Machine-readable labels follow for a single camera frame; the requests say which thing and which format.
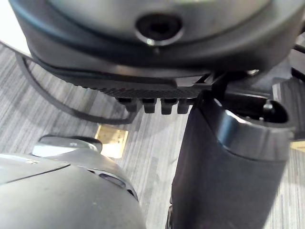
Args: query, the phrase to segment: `black plastic part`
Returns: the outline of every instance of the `black plastic part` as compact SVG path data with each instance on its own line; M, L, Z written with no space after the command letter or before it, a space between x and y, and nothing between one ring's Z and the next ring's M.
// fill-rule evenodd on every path
M138 112L140 106L140 103L137 99L131 99L131 98L117 98L116 99L120 104L124 105L126 107L126 110L128 112Z
M153 114L155 111L157 99L142 99L141 102L144 105L144 111L147 114Z
M111 118L105 118L105 117L99 117L99 116L94 116L91 114L87 114L78 110L75 110L56 98L54 98L49 92L47 92L41 85L40 83L35 79L33 74L30 72L28 65L26 63L26 58L23 57L22 55L16 53L16 59L17 63L28 80L29 84L44 98L46 99L50 104L54 105L58 109L62 110L63 112L66 112L74 117L84 119L90 122L94 123L102 123L102 124L110 124L110 125L121 125L121 124L130 124L134 121L135 117L138 114L137 110L136 112L132 112L129 114L129 116L125 119L111 119Z
M161 99L161 114L170 115L172 113L172 107L177 103L177 99Z
M189 112L190 105L193 105L193 99L179 99L177 113L180 115L187 114Z
M174 37L182 28L181 20L174 15L149 14L141 17L136 28L142 36L155 41L164 41Z
M193 107L172 185L173 228L262 229L284 168L227 151Z

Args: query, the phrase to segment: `striped carpet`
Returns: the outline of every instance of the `striped carpet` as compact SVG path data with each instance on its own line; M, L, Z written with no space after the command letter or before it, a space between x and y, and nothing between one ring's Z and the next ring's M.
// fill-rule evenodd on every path
M27 154L45 134L95 135L96 124L65 114L39 96L22 76L14 53L3 46L0 46L0 66L1 153ZM126 115L124 107L113 98L65 83L33 63L30 68L53 95L69 106L93 115ZM305 93L305 86L294 80L283 89L285 99L292 98L294 103L302 103L302 93L298 94L295 87ZM296 107L294 103L290 103L291 107ZM132 125L120 126L130 133L123 158L116 160L138 192L148 229L164 228L171 182L187 119L186 115L162 116L160 109L158 103L156 114L143 114L141 111ZM302 122L298 124L299 129L305 129ZM265 228L303 229L304 215L305 154L292 150Z

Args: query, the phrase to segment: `gray carpet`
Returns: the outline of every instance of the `gray carpet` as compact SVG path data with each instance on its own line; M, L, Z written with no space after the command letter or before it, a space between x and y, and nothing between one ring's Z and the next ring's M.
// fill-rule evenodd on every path
M46 102L22 76L15 56L0 46L0 149L2 153L29 153L45 134L94 136L97 125L65 114ZM102 93L75 87L31 64L39 81L66 104L106 117L126 116L124 107ZM293 100L302 103L295 92L304 85L293 81L286 88ZM148 229L164 228L171 182L186 124L186 115L162 116L141 111L132 125L122 159L123 167L138 192ZM305 154L292 151L266 229L303 229L305 226Z

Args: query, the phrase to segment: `black wire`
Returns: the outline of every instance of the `black wire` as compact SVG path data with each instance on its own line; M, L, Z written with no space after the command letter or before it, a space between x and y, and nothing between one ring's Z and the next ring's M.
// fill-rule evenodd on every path
M291 68L291 75L299 80L305 81L305 74L295 68Z
M94 116L91 114L87 114L78 110L75 110L74 108L71 108L64 103L60 102L56 98L54 98L49 92L47 92L40 83L35 79L33 74L30 72L29 67L26 63L26 58L18 53L16 53L16 59L19 67L21 68L22 73L28 80L29 84L44 98L46 99L50 104L54 105L58 109L62 110L63 112L66 112L70 115L73 115L74 117L84 119L90 122L94 123L101 123L101 124L109 124L109 125L122 125L122 124L130 124L133 122L135 117L138 114L139 109L136 112L129 113L127 118L124 119L111 119L111 118L105 118L105 117L99 117Z
M294 50L297 50L298 52L301 52L301 53L305 54L305 47L300 45L300 44L296 44L294 46Z

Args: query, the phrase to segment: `black cable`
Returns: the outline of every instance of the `black cable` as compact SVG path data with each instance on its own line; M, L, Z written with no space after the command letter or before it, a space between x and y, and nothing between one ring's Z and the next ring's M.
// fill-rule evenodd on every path
M56 98L54 98L49 92L47 92L41 85L40 83L36 80L36 78L33 76L33 74L30 72L28 64L26 63L26 58L19 53L16 53L16 59L17 63L30 83L30 85L44 98L46 99L50 104L54 105L58 109L62 110L63 112L66 112L70 115L73 115L74 117L84 119L90 122L94 123L101 123L101 124L109 124L109 125L122 125L122 124L130 124L133 122L135 117L138 114L138 110L136 112L131 112L129 113L127 118L124 119L111 119L111 118L105 118L105 117L99 117L99 116L94 116L91 114L87 114L78 110L75 110L74 108L71 108L64 103L60 102Z
M291 68L291 75L299 80L305 81L305 74L295 68Z
M305 54L305 47L300 45L300 44L296 44L294 46L294 50L297 50L298 52L301 52L301 53Z

